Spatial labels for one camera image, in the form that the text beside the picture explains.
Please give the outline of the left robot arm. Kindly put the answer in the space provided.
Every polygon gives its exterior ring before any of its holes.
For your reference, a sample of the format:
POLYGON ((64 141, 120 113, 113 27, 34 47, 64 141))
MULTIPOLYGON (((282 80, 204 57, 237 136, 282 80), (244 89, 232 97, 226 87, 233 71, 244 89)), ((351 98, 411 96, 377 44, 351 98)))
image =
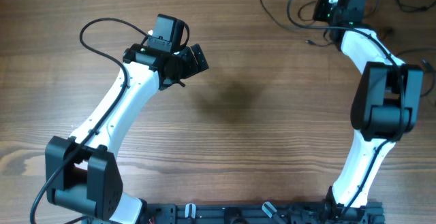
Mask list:
POLYGON ((147 101, 158 91, 208 69, 200 45, 188 46, 189 26, 159 14, 155 28, 123 53, 119 75, 88 119, 68 138, 53 137, 45 149, 46 183, 30 211, 43 197, 91 223, 154 223, 145 200, 123 191, 116 157, 147 101))

